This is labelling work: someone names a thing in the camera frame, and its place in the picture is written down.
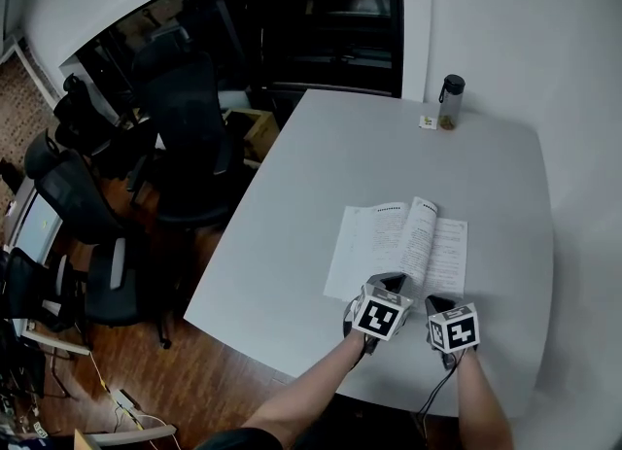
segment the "book page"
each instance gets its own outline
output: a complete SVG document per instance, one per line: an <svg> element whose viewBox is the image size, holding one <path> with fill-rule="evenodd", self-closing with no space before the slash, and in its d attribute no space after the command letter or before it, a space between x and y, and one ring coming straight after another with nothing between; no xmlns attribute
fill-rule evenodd
<svg viewBox="0 0 622 450"><path fill-rule="evenodd" d="M347 206L324 295L350 301L372 275L395 271L407 213L406 203Z"/></svg>
<svg viewBox="0 0 622 450"><path fill-rule="evenodd" d="M415 295L421 298L428 260L432 252L436 205L416 197L406 220L398 246L398 270L412 277Z"/></svg>
<svg viewBox="0 0 622 450"><path fill-rule="evenodd" d="M468 223L436 219L424 297L429 294L463 296L467 273L467 237Z"/></svg>

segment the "black wire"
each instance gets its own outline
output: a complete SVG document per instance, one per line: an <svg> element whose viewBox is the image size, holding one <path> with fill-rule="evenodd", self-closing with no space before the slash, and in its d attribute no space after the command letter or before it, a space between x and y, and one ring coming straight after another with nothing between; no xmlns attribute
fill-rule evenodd
<svg viewBox="0 0 622 450"><path fill-rule="evenodd" d="M463 350L463 353L460 355L460 358L457 360L456 360L456 356L453 353L451 354L454 357L454 362L455 362L454 366L452 367L449 374L447 374L443 379L441 379L441 381L436 385L436 387L432 390L432 392L430 393L430 396L428 397L424 405L421 407L419 412L417 412L415 419L419 423L420 427L425 425L426 416L428 415L428 411L432 407L432 404L434 403L434 400L436 399L438 392L443 386L445 386L445 383L449 381L449 378L454 374L454 372L456 372L458 365L460 365L460 362L462 361L463 356L465 355L465 351L466 350ZM424 437L426 447L427 447L428 446L428 435L426 434L425 426L423 430L423 437Z"/></svg>
<svg viewBox="0 0 622 450"><path fill-rule="evenodd" d="M119 412L118 412L119 409L120 407L117 407L115 409L115 419L117 420L117 422L115 423L115 428L113 429L113 433L117 432L117 429L119 428L119 426L121 425L121 421L123 420L123 414L121 415L121 421L119 420Z"/></svg>

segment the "black bottle cap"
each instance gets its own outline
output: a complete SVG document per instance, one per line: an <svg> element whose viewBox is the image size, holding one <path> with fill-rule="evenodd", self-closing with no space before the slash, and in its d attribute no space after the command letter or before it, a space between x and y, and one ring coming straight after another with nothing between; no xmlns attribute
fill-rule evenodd
<svg viewBox="0 0 622 450"><path fill-rule="evenodd" d="M443 87L447 89L447 92L450 94L462 94L465 91L465 79L463 79L460 75L448 75L445 77L445 82L443 83Z"/></svg>

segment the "desk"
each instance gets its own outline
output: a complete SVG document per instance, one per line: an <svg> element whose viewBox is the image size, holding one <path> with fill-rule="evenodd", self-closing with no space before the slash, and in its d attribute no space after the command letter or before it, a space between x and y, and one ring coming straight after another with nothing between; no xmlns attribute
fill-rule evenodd
<svg viewBox="0 0 622 450"><path fill-rule="evenodd" d="M45 263L61 224L62 220L48 202L35 193L15 246L33 260Z"/></svg>
<svg viewBox="0 0 622 450"><path fill-rule="evenodd" d="M345 205L436 203L468 221L467 300L480 315L480 359L509 417L523 414L548 328L553 229L536 134L464 114L423 130L427 105L309 90L231 219L186 319L262 363L300 375L341 339L345 303L323 296ZM339 393L416 411L445 376L411 314ZM455 377L431 413L457 415Z"/></svg>

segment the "cardboard box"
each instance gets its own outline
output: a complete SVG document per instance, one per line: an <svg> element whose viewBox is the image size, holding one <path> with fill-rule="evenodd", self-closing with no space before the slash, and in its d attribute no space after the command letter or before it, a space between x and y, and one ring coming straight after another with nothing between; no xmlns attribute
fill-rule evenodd
<svg viewBox="0 0 622 450"><path fill-rule="evenodd" d="M231 113L242 113L254 122L244 136L244 157L254 161L263 161L280 132L274 115L261 110L231 108L223 116L225 122Z"/></svg>

